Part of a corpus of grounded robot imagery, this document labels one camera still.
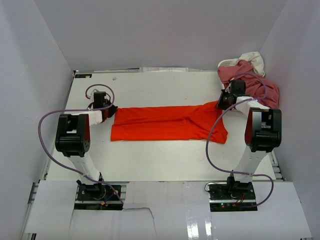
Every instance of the laundry basket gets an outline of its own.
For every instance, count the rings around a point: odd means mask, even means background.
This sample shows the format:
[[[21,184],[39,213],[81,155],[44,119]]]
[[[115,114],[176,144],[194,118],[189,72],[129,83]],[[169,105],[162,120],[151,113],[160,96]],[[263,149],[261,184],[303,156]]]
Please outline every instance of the laundry basket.
[[[223,67],[235,66],[234,62],[237,62],[236,60],[237,60],[237,58],[223,60],[223,61],[219,62],[218,68],[220,66],[223,66]],[[225,89],[225,85],[222,82],[221,82],[221,85],[222,85],[222,89]]]

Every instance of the gray wall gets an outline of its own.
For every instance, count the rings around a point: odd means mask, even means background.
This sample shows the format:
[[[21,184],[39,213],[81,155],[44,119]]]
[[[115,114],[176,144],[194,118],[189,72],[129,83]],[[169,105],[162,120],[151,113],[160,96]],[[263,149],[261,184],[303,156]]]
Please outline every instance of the gray wall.
[[[258,51],[286,0],[35,0],[73,70],[217,69]]]
[[[39,119],[62,108],[72,71],[33,0],[0,0],[0,239],[16,240],[46,156]],[[56,119],[43,126],[52,146]]]
[[[319,39],[320,2],[288,0],[260,51],[266,76],[280,91],[283,138],[276,156],[294,183],[315,240],[320,240]]]

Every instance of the blue wire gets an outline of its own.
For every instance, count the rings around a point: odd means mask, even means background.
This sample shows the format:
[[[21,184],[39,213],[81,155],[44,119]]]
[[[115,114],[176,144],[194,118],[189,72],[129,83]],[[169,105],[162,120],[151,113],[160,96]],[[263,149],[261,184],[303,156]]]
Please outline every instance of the blue wire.
[[[106,203],[106,202],[109,201],[112,197],[113,197],[113,195],[111,195],[110,197],[108,197],[104,202]]]

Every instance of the pink cloth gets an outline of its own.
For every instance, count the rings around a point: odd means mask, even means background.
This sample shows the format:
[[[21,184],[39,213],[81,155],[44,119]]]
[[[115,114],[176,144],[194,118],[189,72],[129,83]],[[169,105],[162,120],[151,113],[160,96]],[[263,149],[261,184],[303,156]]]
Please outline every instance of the pink cloth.
[[[253,67],[246,60],[240,60],[236,66],[220,66],[218,67],[218,75],[224,87],[229,86],[229,80],[231,80],[235,75],[242,73],[253,73]],[[267,96],[265,99],[258,100],[259,103],[269,107],[278,108],[279,105],[279,89],[272,81],[265,79],[264,77],[259,77],[264,81],[267,87]],[[242,79],[245,81],[245,94],[251,97],[263,97],[265,94],[265,87],[262,83],[251,75],[239,75],[235,79]]]

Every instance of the white cloth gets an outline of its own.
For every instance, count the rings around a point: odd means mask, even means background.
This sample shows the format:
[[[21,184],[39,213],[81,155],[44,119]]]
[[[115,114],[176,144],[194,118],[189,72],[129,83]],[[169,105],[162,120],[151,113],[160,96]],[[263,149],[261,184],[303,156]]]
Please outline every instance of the white cloth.
[[[230,63],[230,66],[237,65],[240,60],[248,61],[253,66],[253,71],[256,74],[259,74],[262,77],[266,75],[264,71],[265,63],[258,51],[252,51],[242,54],[239,58],[233,59],[233,61]]]

